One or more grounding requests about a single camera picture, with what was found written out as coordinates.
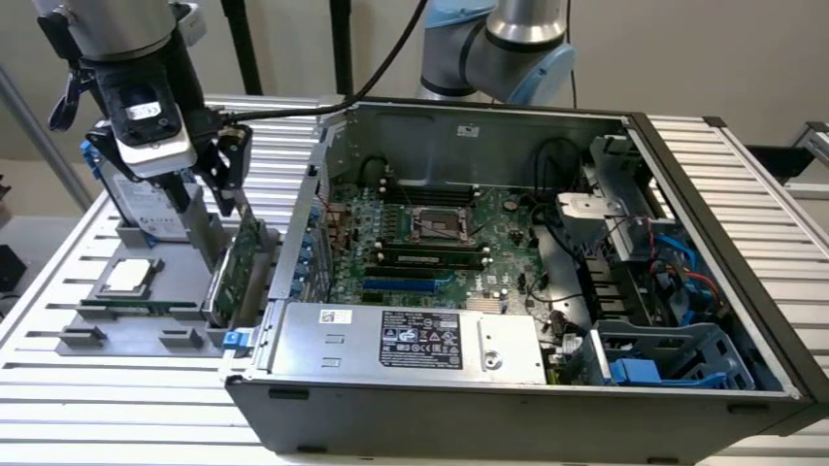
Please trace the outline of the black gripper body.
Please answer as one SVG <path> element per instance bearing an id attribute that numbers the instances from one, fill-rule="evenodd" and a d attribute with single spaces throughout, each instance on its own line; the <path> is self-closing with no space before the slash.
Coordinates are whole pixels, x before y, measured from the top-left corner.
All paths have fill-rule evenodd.
<path id="1" fill-rule="evenodd" d="M 185 39 L 169 38 L 143 56 L 81 63 L 94 73 L 122 156 L 198 156 L 219 117 L 206 107 Z"/>

